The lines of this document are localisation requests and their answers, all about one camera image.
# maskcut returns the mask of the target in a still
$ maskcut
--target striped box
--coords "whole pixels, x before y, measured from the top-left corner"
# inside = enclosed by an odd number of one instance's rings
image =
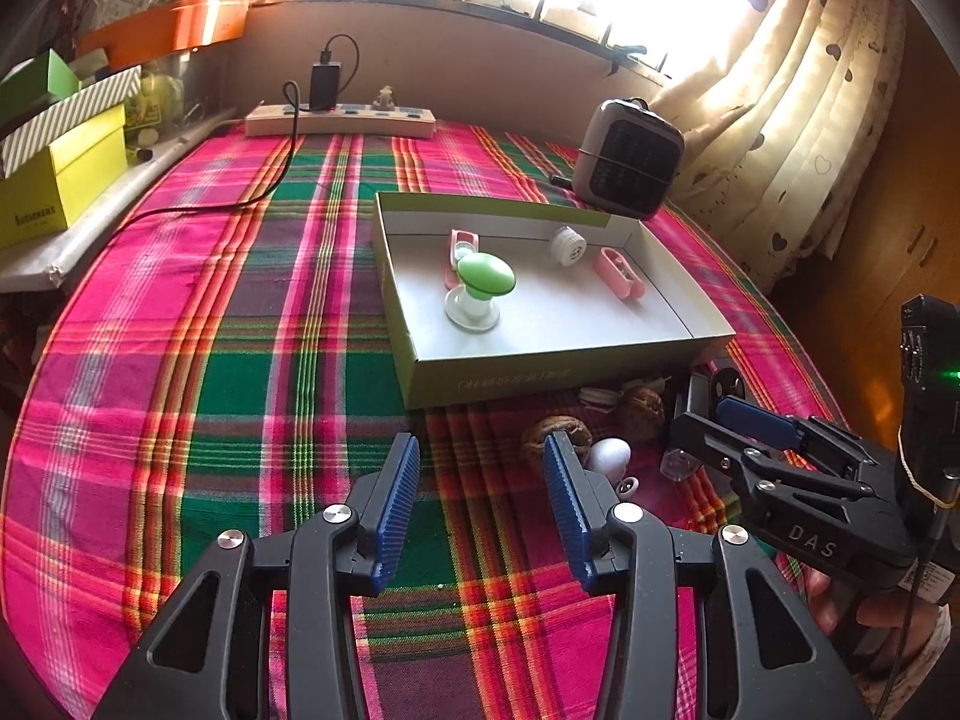
[[[0,173],[10,178],[32,156],[74,127],[87,122],[140,91],[140,68],[133,67],[80,89],[3,138]]]

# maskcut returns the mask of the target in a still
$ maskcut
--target walnut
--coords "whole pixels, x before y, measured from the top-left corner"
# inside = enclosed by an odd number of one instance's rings
[[[544,442],[546,437],[555,430],[565,430],[570,436],[573,451],[577,453],[580,462],[584,461],[593,442],[587,425],[584,425],[574,416],[548,416],[532,425],[529,425],[520,434],[520,456],[537,471],[544,465]]]
[[[633,386],[624,392],[616,409],[617,424],[630,443],[646,443],[664,432],[664,401],[646,386]]]

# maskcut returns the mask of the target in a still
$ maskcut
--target black cable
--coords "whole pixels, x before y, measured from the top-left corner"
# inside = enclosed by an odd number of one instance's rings
[[[893,692],[896,678],[899,677],[901,661],[904,660],[906,642],[910,637],[910,624],[913,622],[913,610],[917,605],[917,596],[920,594],[920,585],[923,584],[923,576],[926,574],[926,567],[929,565],[929,563],[929,560],[918,560],[917,568],[914,570],[913,581],[910,583],[910,594],[907,596],[906,610],[904,610],[904,627],[901,628],[899,640],[896,642],[896,651],[894,652],[893,665],[890,667],[890,675],[887,677],[886,685],[883,685],[883,693],[880,695],[880,702],[877,703],[877,708],[874,710],[874,720],[880,720],[880,715],[883,714],[883,711],[887,707],[887,702],[890,700],[890,694]]]
[[[138,221],[144,220],[144,218],[147,217],[155,217],[156,215],[160,214],[211,214],[219,211],[234,213],[244,208],[248,208],[251,205],[256,205],[261,200],[266,199],[269,194],[272,194],[272,192],[275,191],[278,186],[280,186],[283,180],[287,177],[287,173],[290,172],[290,166],[293,164],[294,153],[296,152],[296,137],[299,134],[299,114],[301,114],[301,108],[299,107],[299,86],[296,85],[296,81],[287,81],[285,84],[283,84],[283,96],[285,100],[287,100],[287,103],[290,103],[294,109],[294,119],[290,129],[290,148],[287,149],[287,155],[283,160],[283,167],[280,170],[280,173],[274,178],[274,180],[270,182],[270,184],[267,185],[265,190],[261,191],[261,193],[256,197],[251,197],[249,200],[244,200],[243,202],[218,203],[215,205],[200,205],[187,208],[154,208],[150,211],[144,211],[142,214],[136,214],[133,217],[128,218],[122,225],[113,231],[113,234],[110,235],[107,241],[112,241],[132,224],[136,224]]]
[[[349,42],[353,44],[353,50],[354,52],[356,52],[356,62],[354,62],[353,72],[350,74],[350,77],[347,79],[347,83],[345,83],[343,86],[341,86],[337,90],[337,98],[335,98],[334,100],[330,100],[330,102],[327,103],[327,105],[330,105],[330,103],[336,103],[337,99],[340,97],[340,95],[342,95],[342,93],[344,93],[347,90],[347,86],[350,85],[354,77],[357,75],[357,71],[360,70],[360,47],[357,45],[357,42],[352,37],[347,35],[347,33],[345,32],[338,32],[337,34],[332,35],[330,39],[326,41],[326,45],[323,47],[323,51],[320,52],[320,62],[330,61],[330,44],[333,43],[333,41],[335,41],[338,37],[347,38],[347,40],[349,40]]]

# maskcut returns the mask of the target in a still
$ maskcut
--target human hand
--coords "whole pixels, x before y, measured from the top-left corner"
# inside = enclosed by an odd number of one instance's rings
[[[830,578],[820,571],[813,571],[810,575],[809,595],[810,613],[817,621],[820,630],[830,635],[840,621],[836,603],[827,592]],[[901,626],[904,622],[906,602],[909,594],[906,590],[896,589],[879,593],[864,600],[856,610],[856,621],[867,628],[890,628],[891,635],[883,642],[877,657],[870,664],[870,669],[882,671],[893,665],[896,645],[901,636]],[[936,605],[918,598],[913,607],[913,619],[910,622],[910,632],[907,635],[904,659],[909,661],[923,647],[933,635],[937,626],[937,616],[940,610]]]

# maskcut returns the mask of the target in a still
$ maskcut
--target small figurine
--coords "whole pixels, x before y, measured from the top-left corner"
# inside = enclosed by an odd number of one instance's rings
[[[394,108],[396,108],[394,105],[394,87],[385,86],[380,90],[379,97],[373,100],[373,110],[392,111]]]

